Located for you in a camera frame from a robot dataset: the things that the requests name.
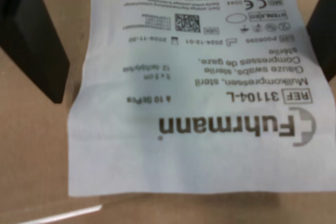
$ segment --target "white paper package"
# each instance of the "white paper package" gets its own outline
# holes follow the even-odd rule
[[[91,0],[68,135],[71,196],[336,189],[295,0]]]

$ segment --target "black object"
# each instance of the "black object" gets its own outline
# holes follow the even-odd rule
[[[0,0],[0,46],[54,103],[62,103],[69,60],[43,0]]]
[[[307,30],[324,75],[330,81],[336,75],[336,0],[319,0]]]

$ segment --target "small icon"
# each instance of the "small icon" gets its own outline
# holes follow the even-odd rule
[[[250,29],[247,28],[246,25],[244,25],[244,27],[240,29],[240,32],[241,32],[242,34],[244,34],[244,33],[247,33],[249,30],[250,30]]]
[[[226,17],[225,19],[228,23],[238,24],[243,23],[247,20],[247,16],[243,13],[233,13]]]
[[[279,30],[281,31],[288,31],[290,29],[290,23],[288,22],[281,22],[279,25]]]
[[[259,6],[259,9],[264,9],[267,6],[267,2],[265,0],[257,0],[257,1],[261,1],[262,5]]]
[[[276,31],[277,29],[278,28],[277,28],[276,24],[268,23],[268,24],[265,25],[265,30],[266,31],[273,32],[273,31]]]
[[[256,26],[253,26],[253,31],[256,32],[256,33],[259,33],[263,30],[262,28],[263,28],[262,25],[258,24]]]
[[[235,44],[235,43],[237,43],[237,42],[238,42],[238,39],[237,39],[237,38],[226,39],[226,45],[227,45],[228,47],[230,47],[231,44]]]
[[[179,38],[178,37],[172,37],[172,45],[178,46]]]
[[[250,10],[250,9],[252,9],[254,7],[254,4],[253,4],[252,1],[250,1],[250,0],[244,0],[244,2],[246,3],[245,10]]]

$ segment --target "cardboard surface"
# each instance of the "cardboard surface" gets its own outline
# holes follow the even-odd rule
[[[317,0],[297,0],[308,21]],[[336,193],[126,194],[69,198],[67,116],[81,81],[90,0],[45,0],[71,62],[55,105],[0,50],[0,223],[103,204],[59,223],[335,223]],[[336,94],[336,79],[330,82]]]

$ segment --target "product number 31104-l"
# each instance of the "product number 31104-l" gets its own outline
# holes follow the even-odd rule
[[[278,102],[278,92],[234,93],[227,92],[232,102]]]

